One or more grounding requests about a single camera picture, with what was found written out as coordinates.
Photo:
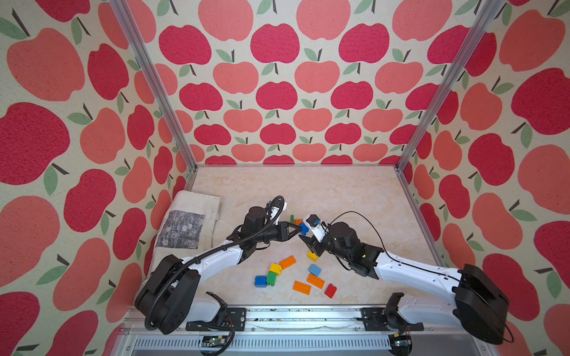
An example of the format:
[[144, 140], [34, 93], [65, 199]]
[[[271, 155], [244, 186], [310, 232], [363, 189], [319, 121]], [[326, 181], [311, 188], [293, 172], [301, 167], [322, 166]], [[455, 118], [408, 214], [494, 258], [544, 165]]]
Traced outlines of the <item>dark blue lego brick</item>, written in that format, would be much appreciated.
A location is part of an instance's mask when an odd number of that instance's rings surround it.
[[302, 228], [301, 234], [307, 235], [307, 233], [309, 232], [309, 228], [303, 222], [299, 226]]

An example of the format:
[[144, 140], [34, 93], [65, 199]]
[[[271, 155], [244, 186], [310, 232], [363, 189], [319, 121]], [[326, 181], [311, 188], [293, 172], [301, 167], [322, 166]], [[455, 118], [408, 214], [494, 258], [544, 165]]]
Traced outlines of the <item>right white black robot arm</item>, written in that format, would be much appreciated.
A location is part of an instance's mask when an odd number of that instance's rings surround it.
[[345, 222], [326, 224], [314, 214], [304, 219], [304, 225], [311, 236], [300, 238], [317, 256], [329, 252], [359, 276], [402, 283], [442, 300], [439, 311], [427, 313], [421, 313], [417, 303], [398, 306], [393, 320], [460, 325], [487, 344], [505, 342], [504, 334], [510, 331], [506, 323], [509, 299], [481, 268], [471, 264], [445, 268], [401, 258], [363, 243]]

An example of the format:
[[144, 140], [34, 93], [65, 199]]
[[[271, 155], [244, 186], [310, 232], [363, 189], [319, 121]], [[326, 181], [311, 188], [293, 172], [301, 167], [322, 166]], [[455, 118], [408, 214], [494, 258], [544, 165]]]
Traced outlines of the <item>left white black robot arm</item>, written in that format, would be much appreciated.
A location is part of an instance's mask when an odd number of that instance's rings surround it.
[[227, 303], [213, 292], [197, 296], [197, 289], [210, 277], [244, 262], [259, 243], [286, 242], [301, 234], [299, 225], [278, 220], [283, 210], [283, 206], [254, 206], [221, 245], [192, 258], [163, 258], [134, 302], [145, 316], [145, 328], [164, 335], [188, 323], [228, 328]]

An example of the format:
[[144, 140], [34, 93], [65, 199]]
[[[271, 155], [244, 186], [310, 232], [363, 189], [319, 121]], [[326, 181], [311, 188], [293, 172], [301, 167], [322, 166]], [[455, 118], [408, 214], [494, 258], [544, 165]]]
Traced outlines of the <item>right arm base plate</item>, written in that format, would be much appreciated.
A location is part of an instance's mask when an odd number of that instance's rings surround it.
[[360, 321], [368, 332], [404, 332], [406, 330], [421, 332], [425, 330], [422, 323], [408, 323], [397, 312], [388, 312], [385, 308], [362, 308], [360, 312]]

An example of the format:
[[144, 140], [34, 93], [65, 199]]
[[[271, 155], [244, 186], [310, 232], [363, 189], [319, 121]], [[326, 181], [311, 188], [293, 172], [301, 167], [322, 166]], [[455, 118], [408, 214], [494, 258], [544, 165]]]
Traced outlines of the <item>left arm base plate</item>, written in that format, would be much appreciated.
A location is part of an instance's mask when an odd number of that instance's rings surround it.
[[233, 329], [236, 332], [243, 332], [246, 321], [246, 308], [225, 308], [215, 315], [214, 319], [209, 322], [194, 321], [186, 324], [186, 331], [189, 332], [206, 332], [206, 331], [229, 331]]

